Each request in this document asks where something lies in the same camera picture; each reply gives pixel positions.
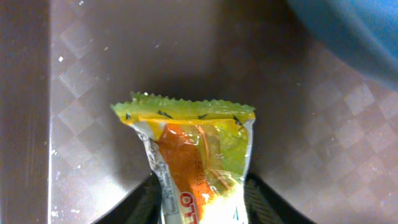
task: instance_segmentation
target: checkered surface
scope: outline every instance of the checkered surface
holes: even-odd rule
[[[140,90],[254,105],[251,169],[293,206],[318,223],[397,223],[398,93],[297,22],[220,4],[51,1],[52,222],[90,223],[149,174],[109,108]]]

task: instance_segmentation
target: black marking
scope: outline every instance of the black marking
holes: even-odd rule
[[[170,119],[173,119],[173,117],[171,117],[171,116],[170,116],[169,114],[167,114],[166,112],[158,111],[157,113],[160,114],[160,115],[166,116],[166,117],[168,117],[168,118],[170,118]]]
[[[233,116],[234,116],[235,123],[237,125],[243,126],[243,124],[239,121],[239,119],[237,117],[235,117],[235,115],[233,115]]]
[[[203,118],[205,118],[205,116],[207,116],[207,114],[199,115],[199,116],[198,116],[198,119],[203,119]]]

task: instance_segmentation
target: yellow packet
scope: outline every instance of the yellow packet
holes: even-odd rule
[[[243,185],[254,108],[132,93],[111,106],[145,145],[162,186],[162,223],[247,224]]]

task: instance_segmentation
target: checkered pattern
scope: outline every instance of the checkered pattern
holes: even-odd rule
[[[195,9],[215,4],[210,2],[151,7],[183,14],[188,19],[181,25],[190,27],[209,23],[198,21],[203,13]],[[122,11],[118,7],[98,6],[93,0],[51,4],[53,223],[92,222],[149,174],[140,141],[132,129],[119,124],[109,103],[126,100],[123,96],[145,78],[151,80],[148,89],[166,89],[153,73],[167,74],[175,67],[205,71],[213,43],[206,35],[214,27],[199,26],[200,40],[195,40],[181,33],[178,23],[160,35],[126,20],[123,12],[112,14],[132,30],[146,31],[138,40],[138,32],[112,30],[118,23],[106,15]],[[358,223],[361,217],[366,217],[363,222],[397,223],[398,93],[363,80],[320,44],[300,49],[297,36],[289,35],[300,31],[291,24],[239,19],[244,20],[225,22],[226,31],[218,34],[219,58],[214,61],[230,82],[215,96],[257,108],[252,170],[319,223]],[[112,38],[117,41],[109,43]],[[135,48],[124,45],[130,42]],[[200,90],[195,86],[193,91]]]

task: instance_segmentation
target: candy wrapper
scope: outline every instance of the candy wrapper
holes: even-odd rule
[[[253,107],[147,93],[111,107],[144,143],[162,186],[162,223],[248,223],[243,188]]]

